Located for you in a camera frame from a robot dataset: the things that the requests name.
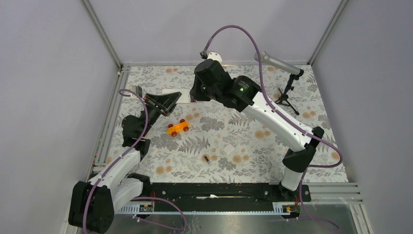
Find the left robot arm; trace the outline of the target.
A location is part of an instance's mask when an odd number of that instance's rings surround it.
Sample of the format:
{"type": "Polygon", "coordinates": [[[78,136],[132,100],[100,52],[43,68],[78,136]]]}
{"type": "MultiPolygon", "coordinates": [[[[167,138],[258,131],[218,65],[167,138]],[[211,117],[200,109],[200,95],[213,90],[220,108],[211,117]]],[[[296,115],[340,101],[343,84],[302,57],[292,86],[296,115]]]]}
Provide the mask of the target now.
{"type": "Polygon", "coordinates": [[[140,116],[123,118],[123,144],[125,152],[113,159],[87,182],[79,181],[72,191],[68,223],[86,233],[105,233],[115,213],[137,197],[146,200],[151,194],[150,179],[145,175],[127,177],[127,173],[148,153],[150,140],[145,136],[161,115],[169,116],[181,97],[180,92],[143,97],[136,92],[121,89],[125,97],[136,96],[143,105],[140,116]]]}

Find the white battery cover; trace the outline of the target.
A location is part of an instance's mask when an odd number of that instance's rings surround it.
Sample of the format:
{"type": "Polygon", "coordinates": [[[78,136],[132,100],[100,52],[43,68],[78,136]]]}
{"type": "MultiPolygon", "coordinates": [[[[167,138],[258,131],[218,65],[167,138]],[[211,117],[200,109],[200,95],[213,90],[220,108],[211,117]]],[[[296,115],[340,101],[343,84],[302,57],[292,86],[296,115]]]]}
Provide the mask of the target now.
{"type": "Polygon", "coordinates": [[[230,154],[235,147],[232,144],[228,144],[226,147],[223,148],[223,152],[226,153],[227,155],[230,154]]]}

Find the white remote control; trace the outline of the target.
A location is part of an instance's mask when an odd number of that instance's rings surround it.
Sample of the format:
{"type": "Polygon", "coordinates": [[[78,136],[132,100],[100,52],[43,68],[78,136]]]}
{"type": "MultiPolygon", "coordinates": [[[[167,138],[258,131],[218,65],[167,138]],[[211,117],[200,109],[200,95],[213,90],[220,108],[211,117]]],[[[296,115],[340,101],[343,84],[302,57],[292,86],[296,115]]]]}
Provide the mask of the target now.
{"type": "Polygon", "coordinates": [[[190,95],[190,89],[163,89],[161,93],[165,95],[177,92],[181,93],[177,104],[189,104],[195,102],[195,100],[190,95]]]}

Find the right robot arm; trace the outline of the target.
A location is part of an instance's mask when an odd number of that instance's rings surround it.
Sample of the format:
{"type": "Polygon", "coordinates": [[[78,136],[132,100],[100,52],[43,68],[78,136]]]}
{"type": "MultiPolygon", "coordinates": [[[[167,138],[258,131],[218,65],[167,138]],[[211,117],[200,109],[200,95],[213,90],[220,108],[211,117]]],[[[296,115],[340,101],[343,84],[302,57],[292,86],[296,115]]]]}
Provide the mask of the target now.
{"type": "Polygon", "coordinates": [[[288,146],[282,160],[285,166],[279,193],[287,201],[299,194],[299,183],[316,153],[324,130],[301,124],[283,109],[271,108],[268,95],[246,76],[232,78],[216,60],[206,59],[194,69],[195,80],[190,95],[196,101],[215,100],[223,106],[244,113],[266,125],[288,146]]]}

